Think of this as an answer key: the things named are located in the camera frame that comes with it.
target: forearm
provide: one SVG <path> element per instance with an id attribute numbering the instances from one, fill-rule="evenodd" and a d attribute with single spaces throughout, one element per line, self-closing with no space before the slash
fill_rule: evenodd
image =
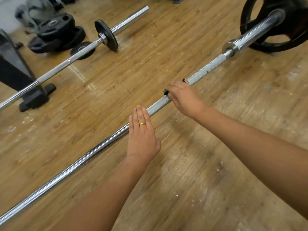
<path id="1" fill-rule="evenodd" d="M 216 135 L 275 194 L 308 218 L 308 151 L 213 108 L 195 120 Z"/>
<path id="2" fill-rule="evenodd" d="M 144 171 L 138 159 L 126 157 L 103 184 L 63 217 L 54 230 L 111 230 Z"/>

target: wooden floor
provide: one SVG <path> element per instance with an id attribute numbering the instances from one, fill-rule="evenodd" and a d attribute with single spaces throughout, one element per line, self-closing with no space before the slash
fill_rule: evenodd
<path id="1" fill-rule="evenodd" d="M 150 106 L 164 85 L 189 77 L 239 36 L 246 0 L 79 0 L 67 6 L 88 41 L 94 21 L 110 27 L 141 7 L 143 19 L 117 36 L 118 53 L 95 53 L 48 82 L 51 100 L 37 110 L 0 113 L 0 214 L 26 198 L 127 122 L 133 107 Z M 29 36 L 16 34 L 27 43 Z M 194 85 L 221 112 L 308 148 L 308 42 L 267 55 L 247 49 Z M 20 49 L 39 77 L 69 57 Z M 14 91 L 0 84 L 0 99 Z M 173 104 L 152 117 L 160 153 L 130 195 L 115 230 L 308 230 L 308 222 L 256 179 L 207 130 Z M 63 181 L 1 230 L 49 230 L 126 154 L 127 137 Z"/>

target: left hand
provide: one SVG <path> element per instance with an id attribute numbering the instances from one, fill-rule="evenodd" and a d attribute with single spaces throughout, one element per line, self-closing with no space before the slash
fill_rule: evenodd
<path id="1" fill-rule="evenodd" d="M 160 140 L 156 138 L 150 116 L 140 105 L 133 109 L 133 115 L 128 118 L 129 138 L 127 157 L 136 157 L 143 167 L 160 151 Z"/>

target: right hand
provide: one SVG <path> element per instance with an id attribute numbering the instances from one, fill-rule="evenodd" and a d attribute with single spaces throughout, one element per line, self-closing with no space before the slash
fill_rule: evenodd
<path id="1" fill-rule="evenodd" d="M 185 116 L 196 120 L 198 115 L 208 107 L 200 97 L 191 89 L 187 79 L 185 82 L 175 81 L 166 86 L 168 97 L 175 107 Z"/>

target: black weight plate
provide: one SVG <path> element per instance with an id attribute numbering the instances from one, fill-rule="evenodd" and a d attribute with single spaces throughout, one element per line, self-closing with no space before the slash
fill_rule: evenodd
<path id="1" fill-rule="evenodd" d="M 285 11 L 284 21 L 273 27 L 249 47 L 265 53 L 274 53 L 294 48 L 308 40 L 308 4 L 306 0 L 263 0 L 263 5 L 256 19 L 251 20 L 251 12 L 256 0 L 247 0 L 242 14 L 240 31 L 245 32 L 265 19 L 273 10 Z M 290 40 L 282 43 L 269 43 L 269 36 L 287 35 Z"/>
<path id="2" fill-rule="evenodd" d="M 63 42 L 56 49 L 57 52 L 65 51 L 80 44 L 86 38 L 86 32 L 80 26 L 75 26 L 69 33 L 68 37 L 63 38 Z"/>
<path id="3" fill-rule="evenodd" d="M 35 33 L 43 40 L 52 41 L 55 38 L 61 38 L 74 27 L 73 16 L 64 13 L 41 23 Z"/>
<path id="4" fill-rule="evenodd" d="M 110 48 L 112 51 L 116 52 L 118 50 L 118 42 L 116 41 L 116 38 L 110 28 L 107 26 L 104 21 L 98 19 L 94 22 L 95 28 L 98 33 L 102 33 L 106 36 L 108 43 L 106 44 L 108 48 Z"/>
<path id="5" fill-rule="evenodd" d="M 92 42 L 90 42 L 90 41 L 85 41 L 85 42 L 82 42 L 81 44 L 75 46 L 71 50 L 71 56 L 75 55 L 80 50 L 82 50 L 85 47 L 89 46 L 91 43 Z M 83 59 L 86 59 L 86 58 L 90 57 L 94 53 L 94 51 L 95 51 L 95 48 L 93 50 L 91 50 L 90 52 L 86 53 L 85 55 L 83 55 L 82 57 L 78 58 L 78 60 L 83 60 Z"/>
<path id="6" fill-rule="evenodd" d="M 53 41 L 44 41 L 39 37 L 34 37 L 29 43 L 29 49 L 36 53 L 48 53 L 54 51 L 57 47 L 61 45 L 62 41 L 60 39 L 54 39 Z"/>

